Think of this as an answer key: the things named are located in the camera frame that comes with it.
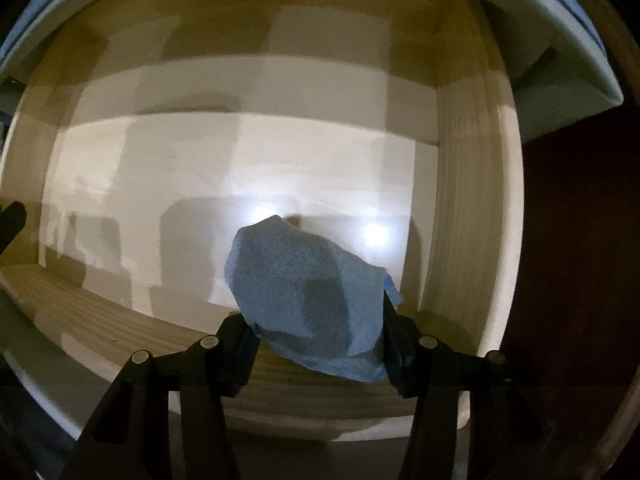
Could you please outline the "light blue underwear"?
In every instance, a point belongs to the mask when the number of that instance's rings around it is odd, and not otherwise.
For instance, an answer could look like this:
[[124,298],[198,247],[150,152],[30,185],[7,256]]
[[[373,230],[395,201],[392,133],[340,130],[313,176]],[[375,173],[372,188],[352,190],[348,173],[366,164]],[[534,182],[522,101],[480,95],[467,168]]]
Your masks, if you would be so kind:
[[271,216],[236,232],[224,278],[245,322],[279,356],[354,382],[386,378],[384,307],[402,297],[385,269]]

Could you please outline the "light wooden drawer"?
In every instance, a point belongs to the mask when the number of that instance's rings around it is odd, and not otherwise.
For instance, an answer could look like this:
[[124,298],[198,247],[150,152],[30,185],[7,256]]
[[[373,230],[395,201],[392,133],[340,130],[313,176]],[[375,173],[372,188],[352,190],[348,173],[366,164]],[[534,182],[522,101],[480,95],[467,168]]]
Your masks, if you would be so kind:
[[502,341],[522,149],[478,0],[53,0],[8,48],[1,349],[71,436],[131,352],[235,311],[234,234],[275,215],[386,269],[424,332]]

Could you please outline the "blue bed mattress sheet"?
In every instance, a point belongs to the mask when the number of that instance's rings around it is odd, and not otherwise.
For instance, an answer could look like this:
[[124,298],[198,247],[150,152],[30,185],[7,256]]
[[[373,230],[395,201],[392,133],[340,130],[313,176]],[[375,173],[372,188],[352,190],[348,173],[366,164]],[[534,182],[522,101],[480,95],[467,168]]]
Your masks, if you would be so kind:
[[[55,29],[98,0],[30,0],[1,45],[17,72]],[[485,0],[506,60],[525,141],[623,103],[605,46],[577,0]]]

